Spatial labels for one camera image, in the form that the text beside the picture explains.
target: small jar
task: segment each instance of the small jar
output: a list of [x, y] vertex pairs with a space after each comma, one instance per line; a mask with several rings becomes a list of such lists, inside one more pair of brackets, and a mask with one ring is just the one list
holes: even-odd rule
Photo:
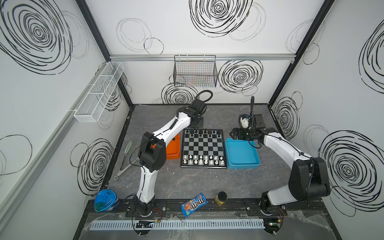
[[227, 194], [225, 192], [219, 192], [215, 197], [215, 202], [219, 207], [221, 207], [227, 200]]

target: orange tray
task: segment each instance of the orange tray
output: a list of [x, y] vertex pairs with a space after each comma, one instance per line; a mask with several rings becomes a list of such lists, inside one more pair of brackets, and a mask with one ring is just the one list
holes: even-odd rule
[[180, 133], [167, 146], [167, 160], [180, 158]]

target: black wire basket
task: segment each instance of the black wire basket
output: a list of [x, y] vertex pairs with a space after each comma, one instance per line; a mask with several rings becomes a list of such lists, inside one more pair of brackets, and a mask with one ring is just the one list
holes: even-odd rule
[[174, 86], [216, 87], [217, 68], [215, 55], [175, 55]]

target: white cable tray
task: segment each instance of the white cable tray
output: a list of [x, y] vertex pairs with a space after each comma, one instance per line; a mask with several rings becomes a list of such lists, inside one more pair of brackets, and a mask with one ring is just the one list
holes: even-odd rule
[[124, 71], [122, 62], [108, 62], [91, 90], [87, 93], [74, 117], [79, 122], [97, 122]]
[[[262, 218], [161, 220], [152, 230], [258, 229], [265, 228]], [[95, 220], [89, 230], [133, 230], [132, 220]]]

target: blue tray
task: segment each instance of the blue tray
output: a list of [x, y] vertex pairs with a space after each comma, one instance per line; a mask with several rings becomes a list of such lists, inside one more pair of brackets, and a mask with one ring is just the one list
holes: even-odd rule
[[251, 147], [248, 141], [227, 138], [225, 140], [225, 149], [227, 151], [228, 168], [230, 169], [250, 169], [257, 168], [260, 165], [256, 148]]

